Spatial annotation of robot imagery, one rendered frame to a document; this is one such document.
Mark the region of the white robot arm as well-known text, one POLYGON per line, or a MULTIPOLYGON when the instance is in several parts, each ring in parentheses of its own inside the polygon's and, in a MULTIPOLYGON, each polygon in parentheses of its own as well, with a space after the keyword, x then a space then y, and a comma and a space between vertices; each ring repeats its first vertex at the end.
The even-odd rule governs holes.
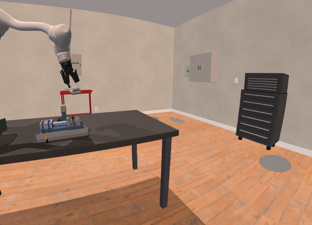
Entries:
POLYGON ((41 22, 18 21, 0 8, 0 38, 10 28, 22 31, 42 31, 49 36, 53 42, 53 49, 59 64, 71 61, 69 55, 69 44, 71 42, 71 30, 65 24, 51 26, 41 22))

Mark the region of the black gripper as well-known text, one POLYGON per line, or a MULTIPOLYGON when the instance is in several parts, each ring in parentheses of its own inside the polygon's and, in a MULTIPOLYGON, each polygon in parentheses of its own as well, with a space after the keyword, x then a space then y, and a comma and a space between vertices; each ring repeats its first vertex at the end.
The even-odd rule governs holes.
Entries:
POLYGON ((64 62, 62 62, 61 63, 61 67, 62 67, 62 70, 60 70, 60 73, 62 75, 64 83, 68 85, 70 93, 73 92, 73 89, 72 89, 72 86, 71 86, 71 83, 70 83, 70 80, 69 80, 69 75, 74 80, 76 87, 80 88, 79 84, 78 84, 78 82, 80 80, 79 80, 79 77, 78 77, 78 74, 77 74, 77 70, 76 69, 74 70, 72 68, 71 61, 64 61, 64 62))

